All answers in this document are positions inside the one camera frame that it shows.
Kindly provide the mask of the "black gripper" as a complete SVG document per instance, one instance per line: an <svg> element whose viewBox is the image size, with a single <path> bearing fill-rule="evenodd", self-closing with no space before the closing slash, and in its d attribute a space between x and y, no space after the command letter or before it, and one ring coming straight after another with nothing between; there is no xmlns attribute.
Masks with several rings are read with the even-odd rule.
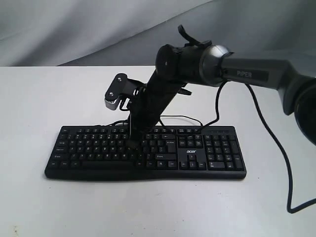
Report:
<svg viewBox="0 0 316 237"><path fill-rule="evenodd" d="M142 86L128 108L129 138L127 146L137 149L143 136L152 129L160 119L160 115L177 94L190 96L192 93L184 87L183 82L159 76L153 72L146 85Z"/></svg>

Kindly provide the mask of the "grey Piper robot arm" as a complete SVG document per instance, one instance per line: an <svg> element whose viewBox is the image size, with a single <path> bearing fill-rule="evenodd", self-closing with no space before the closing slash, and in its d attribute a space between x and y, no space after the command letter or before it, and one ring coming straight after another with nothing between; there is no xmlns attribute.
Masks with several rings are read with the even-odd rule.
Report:
<svg viewBox="0 0 316 237"><path fill-rule="evenodd" d="M316 59L298 52L234 53L221 45L201 43L183 26L183 47L164 45L155 71L131 104L128 145L135 148L182 87L191 83L219 87L227 81L274 89L283 112L293 114L305 137L316 141Z"/></svg>

